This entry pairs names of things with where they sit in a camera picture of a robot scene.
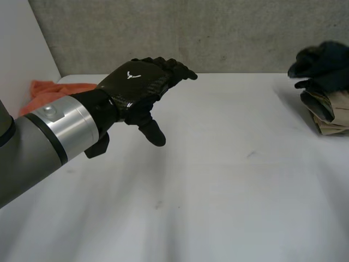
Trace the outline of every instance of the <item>white table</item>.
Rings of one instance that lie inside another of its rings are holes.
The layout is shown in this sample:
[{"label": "white table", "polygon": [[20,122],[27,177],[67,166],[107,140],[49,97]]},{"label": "white table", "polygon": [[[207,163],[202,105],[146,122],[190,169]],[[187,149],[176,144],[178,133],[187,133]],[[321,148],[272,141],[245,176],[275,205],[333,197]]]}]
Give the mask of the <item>white table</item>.
[{"label": "white table", "polygon": [[[95,82],[103,75],[60,82]],[[282,74],[201,74],[0,213],[1,262],[349,261],[349,139]]]}]

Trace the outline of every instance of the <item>robotic arm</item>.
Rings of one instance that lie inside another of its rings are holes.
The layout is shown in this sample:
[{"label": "robotic arm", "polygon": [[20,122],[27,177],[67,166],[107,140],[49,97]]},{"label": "robotic arm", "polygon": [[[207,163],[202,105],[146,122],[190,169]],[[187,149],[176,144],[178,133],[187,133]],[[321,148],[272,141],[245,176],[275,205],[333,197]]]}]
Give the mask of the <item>robotic arm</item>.
[{"label": "robotic arm", "polygon": [[166,139],[152,119],[153,104],[183,79],[197,75],[174,59],[133,59],[97,88],[63,97],[16,120],[0,101],[0,208],[85,152],[106,152],[115,122],[137,125],[156,146]]}]

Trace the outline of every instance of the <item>black cloth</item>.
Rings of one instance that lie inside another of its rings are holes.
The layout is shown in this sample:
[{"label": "black cloth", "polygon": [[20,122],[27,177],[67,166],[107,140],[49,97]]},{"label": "black cloth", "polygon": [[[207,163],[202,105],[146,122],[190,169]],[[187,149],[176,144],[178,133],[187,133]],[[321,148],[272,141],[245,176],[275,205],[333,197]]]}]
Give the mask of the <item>black cloth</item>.
[{"label": "black cloth", "polygon": [[349,47],[327,41],[298,53],[288,70],[290,78],[309,78],[295,84],[308,92],[332,93],[349,90]]}]

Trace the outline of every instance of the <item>gray concrete wall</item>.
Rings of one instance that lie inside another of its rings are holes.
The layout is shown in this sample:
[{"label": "gray concrete wall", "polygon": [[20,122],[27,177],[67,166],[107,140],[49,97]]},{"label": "gray concrete wall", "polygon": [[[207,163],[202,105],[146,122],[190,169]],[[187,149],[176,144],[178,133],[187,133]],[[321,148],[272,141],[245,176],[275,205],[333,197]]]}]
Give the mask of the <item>gray concrete wall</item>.
[{"label": "gray concrete wall", "polygon": [[349,44],[348,0],[29,0],[62,75],[163,56],[199,73],[285,72],[300,49]]}]

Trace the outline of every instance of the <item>orange cloth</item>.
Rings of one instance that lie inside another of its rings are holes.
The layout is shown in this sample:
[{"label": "orange cloth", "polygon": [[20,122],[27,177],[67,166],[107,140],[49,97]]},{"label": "orange cloth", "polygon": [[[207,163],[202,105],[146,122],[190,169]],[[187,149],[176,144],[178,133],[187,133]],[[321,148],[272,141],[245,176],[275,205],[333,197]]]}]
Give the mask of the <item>orange cloth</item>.
[{"label": "orange cloth", "polygon": [[96,86],[96,84],[55,84],[52,81],[33,80],[30,88],[32,100],[20,110],[19,115],[30,113],[58,98],[93,90]]}]

